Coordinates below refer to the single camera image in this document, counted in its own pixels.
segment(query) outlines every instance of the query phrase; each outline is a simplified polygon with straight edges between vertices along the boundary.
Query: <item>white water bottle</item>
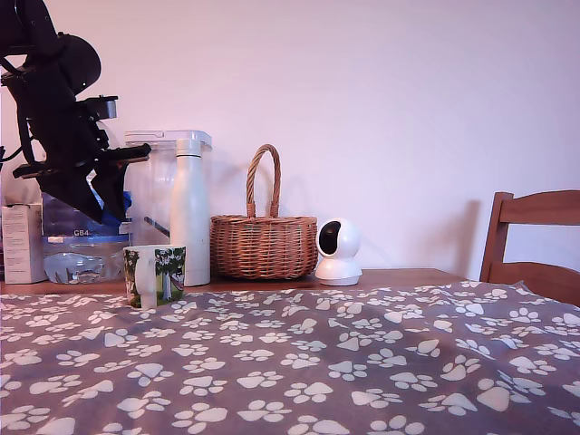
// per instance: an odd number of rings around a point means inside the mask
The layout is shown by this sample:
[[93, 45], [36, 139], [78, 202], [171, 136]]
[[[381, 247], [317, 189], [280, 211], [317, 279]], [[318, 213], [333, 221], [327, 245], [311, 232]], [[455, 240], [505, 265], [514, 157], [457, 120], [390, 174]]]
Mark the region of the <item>white water bottle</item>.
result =
[[211, 138], [194, 131], [177, 140], [178, 170], [171, 192], [170, 238], [185, 246], [185, 286], [209, 283], [209, 200], [201, 167], [201, 145]]

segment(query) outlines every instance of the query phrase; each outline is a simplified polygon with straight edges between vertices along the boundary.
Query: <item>wicker basket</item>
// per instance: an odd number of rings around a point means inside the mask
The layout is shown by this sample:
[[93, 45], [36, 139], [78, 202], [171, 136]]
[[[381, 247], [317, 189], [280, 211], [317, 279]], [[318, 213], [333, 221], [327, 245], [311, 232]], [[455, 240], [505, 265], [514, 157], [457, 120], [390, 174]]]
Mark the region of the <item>wicker basket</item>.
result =
[[[274, 160], [274, 194], [268, 217], [256, 217], [254, 178], [262, 156]], [[211, 218], [211, 267], [216, 274], [247, 279], [288, 279], [312, 274], [318, 260], [316, 217], [278, 217], [280, 157], [259, 148], [247, 172], [247, 216]]]

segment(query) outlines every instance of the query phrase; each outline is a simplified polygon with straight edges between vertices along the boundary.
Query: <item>wooden table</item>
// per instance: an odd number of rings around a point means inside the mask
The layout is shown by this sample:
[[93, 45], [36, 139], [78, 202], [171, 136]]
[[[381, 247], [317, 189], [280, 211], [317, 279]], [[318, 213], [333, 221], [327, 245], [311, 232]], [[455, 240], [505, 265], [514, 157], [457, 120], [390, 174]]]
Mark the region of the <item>wooden table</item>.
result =
[[[442, 272], [438, 269], [366, 269], [362, 271], [358, 286], [364, 288], [382, 286], [444, 285], [463, 281], [465, 278]], [[212, 278], [211, 284], [200, 287], [187, 287], [187, 292], [223, 292], [242, 290], [282, 290], [303, 288], [304, 290], [324, 290], [313, 276], [296, 280], [246, 281], [239, 279]], [[62, 285], [47, 281], [38, 284], [7, 285], [2, 283], [3, 294], [44, 295], [44, 294], [124, 294], [124, 282], [89, 285]]]

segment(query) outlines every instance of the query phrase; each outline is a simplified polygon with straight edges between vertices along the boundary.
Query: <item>plastic container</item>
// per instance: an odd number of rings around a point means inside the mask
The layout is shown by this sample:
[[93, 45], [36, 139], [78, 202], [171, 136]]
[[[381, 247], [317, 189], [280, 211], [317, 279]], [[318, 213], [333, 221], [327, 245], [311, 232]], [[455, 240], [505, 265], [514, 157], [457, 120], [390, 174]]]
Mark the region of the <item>plastic container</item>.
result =
[[[128, 210], [132, 221], [132, 246], [170, 243], [171, 191], [177, 173], [177, 140], [196, 140], [202, 135], [207, 137], [206, 133], [197, 130], [135, 130], [125, 133], [127, 146], [143, 143], [151, 146], [149, 160], [130, 164], [125, 177], [125, 187], [132, 198], [132, 206]], [[203, 160], [206, 158], [205, 150], [206, 147], [202, 147]]]

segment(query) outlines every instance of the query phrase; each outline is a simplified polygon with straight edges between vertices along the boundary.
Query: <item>basket handle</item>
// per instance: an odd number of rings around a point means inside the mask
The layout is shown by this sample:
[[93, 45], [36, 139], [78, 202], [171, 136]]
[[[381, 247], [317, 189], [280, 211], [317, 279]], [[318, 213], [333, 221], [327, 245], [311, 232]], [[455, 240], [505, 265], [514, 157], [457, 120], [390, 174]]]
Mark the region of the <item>basket handle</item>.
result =
[[272, 204], [270, 206], [269, 218], [278, 217], [278, 208], [280, 205], [280, 156], [278, 151], [273, 145], [267, 143], [262, 145], [257, 151], [256, 155], [252, 159], [250, 168], [247, 170], [247, 182], [246, 182], [246, 211], [249, 218], [256, 217], [256, 202], [254, 201], [254, 179], [256, 178], [257, 165], [260, 163], [262, 156], [269, 151], [272, 154], [272, 160], [274, 161], [274, 192], [272, 194]]

